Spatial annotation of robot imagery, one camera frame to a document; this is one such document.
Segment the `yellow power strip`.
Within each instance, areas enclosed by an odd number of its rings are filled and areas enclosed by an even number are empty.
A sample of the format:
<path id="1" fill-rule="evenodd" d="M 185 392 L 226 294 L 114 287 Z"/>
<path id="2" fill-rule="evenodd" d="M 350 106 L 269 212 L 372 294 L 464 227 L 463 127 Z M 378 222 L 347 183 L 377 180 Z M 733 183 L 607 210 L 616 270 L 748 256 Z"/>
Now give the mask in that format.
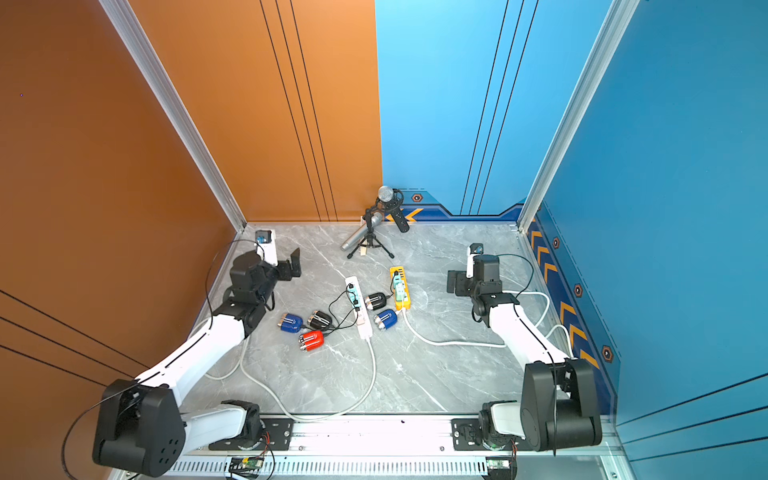
<path id="1" fill-rule="evenodd" d="M 412 298 L 410 295 L 405 269 L 402 266 L 391 267 L 390 278 L 396 309 L 410 309 L 412 305 Z"/>

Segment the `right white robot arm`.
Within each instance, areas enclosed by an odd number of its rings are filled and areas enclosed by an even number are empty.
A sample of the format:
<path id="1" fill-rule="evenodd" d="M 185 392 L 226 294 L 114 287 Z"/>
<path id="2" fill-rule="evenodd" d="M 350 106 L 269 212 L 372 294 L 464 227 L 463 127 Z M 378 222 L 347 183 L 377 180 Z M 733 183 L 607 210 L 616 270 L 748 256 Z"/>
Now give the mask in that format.
<path id="1" fill-rule="evenodd" d="M 521 398 L 483 405 L 479 435 L 490 450 L 522 440 L 534 451 L 596 446 L 603 432 L 594 367 L 558 349 L 528 319 L 518 296 L 503 289 L 500 258 L 468 247 L 464 271 L 447 273 L 447 291 L 472 301 L 473 317 L 503 341 L 523 368 Z"/>

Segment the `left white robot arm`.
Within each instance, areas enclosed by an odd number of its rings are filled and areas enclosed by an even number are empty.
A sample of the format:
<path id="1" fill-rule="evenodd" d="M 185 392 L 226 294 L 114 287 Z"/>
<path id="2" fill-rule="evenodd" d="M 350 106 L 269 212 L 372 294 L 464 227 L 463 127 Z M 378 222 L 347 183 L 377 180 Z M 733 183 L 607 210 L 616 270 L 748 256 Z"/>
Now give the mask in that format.
<path id="1" fill-rule="evenodd" d="M 274 307 L 274 289 L 302 273 L 300 252 L 286 260 L 273 245 L 236 257 L 223 303 L 207 322 L 158 364 L 103 392 L 92 450 L 101 466 L 153 478 L 186 453 L 214 443 L 252 447 L 264 435 L 257 404 L 228 400 L 197 412 L 180 408 L 193 387 L 227 353 L 243 343 Z"/>

